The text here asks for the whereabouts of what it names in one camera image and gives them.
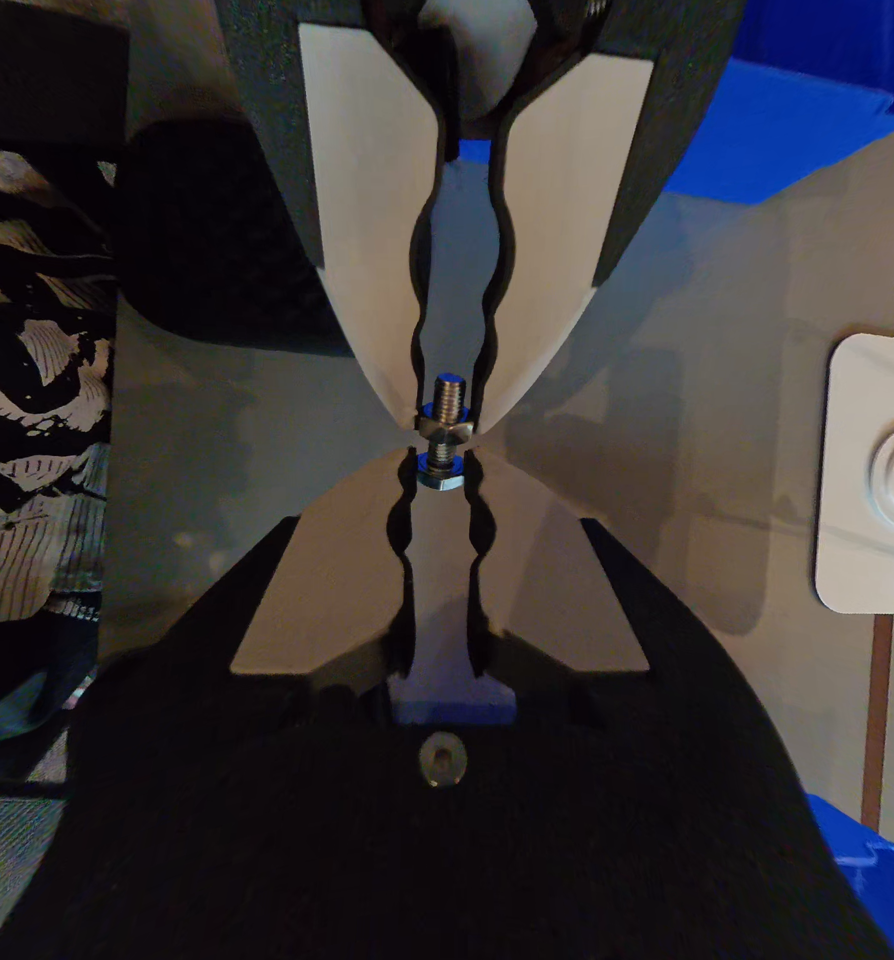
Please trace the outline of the white desk stand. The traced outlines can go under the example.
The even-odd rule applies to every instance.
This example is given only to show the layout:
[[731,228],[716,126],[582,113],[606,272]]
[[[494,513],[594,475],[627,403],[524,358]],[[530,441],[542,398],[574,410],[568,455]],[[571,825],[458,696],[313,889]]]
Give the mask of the white desk stand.
[[894,616],[893,337],[856,333],[830,357],[818,501],[818,598]]

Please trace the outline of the steel hex bolt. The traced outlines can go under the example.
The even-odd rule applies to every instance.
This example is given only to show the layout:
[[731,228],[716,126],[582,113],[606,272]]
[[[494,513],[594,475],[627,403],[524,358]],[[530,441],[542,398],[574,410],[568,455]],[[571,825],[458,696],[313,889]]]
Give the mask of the steel hex bolt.
[[[462,376],[450,372],[441,373],[435,379],[432,400],[428,402],[432,404],[430,416],[446,424],[454,424],[467,418],[471,421],[465,396],[466,380]],[[417,458],[418,482],[439,492],[461,488],[464,485],[464,462],[457,450],[463,445],[454,447],[426,442],[427,451]]]

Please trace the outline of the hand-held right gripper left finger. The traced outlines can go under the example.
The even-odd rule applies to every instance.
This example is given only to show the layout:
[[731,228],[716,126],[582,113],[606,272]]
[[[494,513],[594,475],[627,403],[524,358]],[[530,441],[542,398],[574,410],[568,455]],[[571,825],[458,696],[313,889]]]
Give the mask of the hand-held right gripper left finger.
[[313,690],[370,690],[395,667],[388,637],[406,575],[387,524],[404,494],[402,447],[345,477],[302,512],[231,662],[241,677]]

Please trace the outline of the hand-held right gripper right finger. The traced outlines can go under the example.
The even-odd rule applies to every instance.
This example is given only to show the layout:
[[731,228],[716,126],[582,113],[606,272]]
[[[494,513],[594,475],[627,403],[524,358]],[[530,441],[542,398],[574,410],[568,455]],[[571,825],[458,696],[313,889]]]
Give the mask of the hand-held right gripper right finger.
[[539,480],[487,449],[467,452],[467,648],[477,677],[558,690],[642,675],[641,644],[581,519]]

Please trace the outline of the black textured pad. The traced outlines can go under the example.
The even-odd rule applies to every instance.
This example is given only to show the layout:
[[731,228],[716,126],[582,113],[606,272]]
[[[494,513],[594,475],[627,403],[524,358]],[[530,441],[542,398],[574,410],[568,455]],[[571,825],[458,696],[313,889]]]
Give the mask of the black textured pad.
[[253,129],[161,121],[117,164],[113,250],[128,303],[229,347],[353,357]]

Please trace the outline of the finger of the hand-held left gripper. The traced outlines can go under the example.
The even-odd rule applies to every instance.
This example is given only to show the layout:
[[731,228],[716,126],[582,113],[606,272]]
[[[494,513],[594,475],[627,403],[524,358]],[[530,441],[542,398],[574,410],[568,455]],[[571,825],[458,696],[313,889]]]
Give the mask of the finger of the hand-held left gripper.
[[519,107],[498,144],[512,264],[492,309],[496,356],[480,381],[477,431],[512,409],[596,292],[595,273],[654,69],[588,54]]
[[357,363],[402,429],[423,308],[415,233],[441,164],[434,106],[367,30],[299,26],[324,264],[318,269]]

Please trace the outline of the blue divided plastic bin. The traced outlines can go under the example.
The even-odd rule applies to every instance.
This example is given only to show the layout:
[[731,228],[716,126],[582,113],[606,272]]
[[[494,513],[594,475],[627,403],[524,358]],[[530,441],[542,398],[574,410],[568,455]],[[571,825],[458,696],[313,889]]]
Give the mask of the blue divided plastic bin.
[[894,1],[750,1],[664,191],[755,205],[894,133]]

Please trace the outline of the steel hex nut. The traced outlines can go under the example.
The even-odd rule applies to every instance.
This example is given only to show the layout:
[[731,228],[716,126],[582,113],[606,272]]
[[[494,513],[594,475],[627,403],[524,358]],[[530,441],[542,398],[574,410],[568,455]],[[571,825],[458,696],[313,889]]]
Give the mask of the steel hex nut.
[[475,424],[469,419],[455,423],[445,423],[430,416],[432,404],[428,403],[416,416],[415,429],[420,438],[432,445],[447,445],[452,447],[464,446],[474,435]]

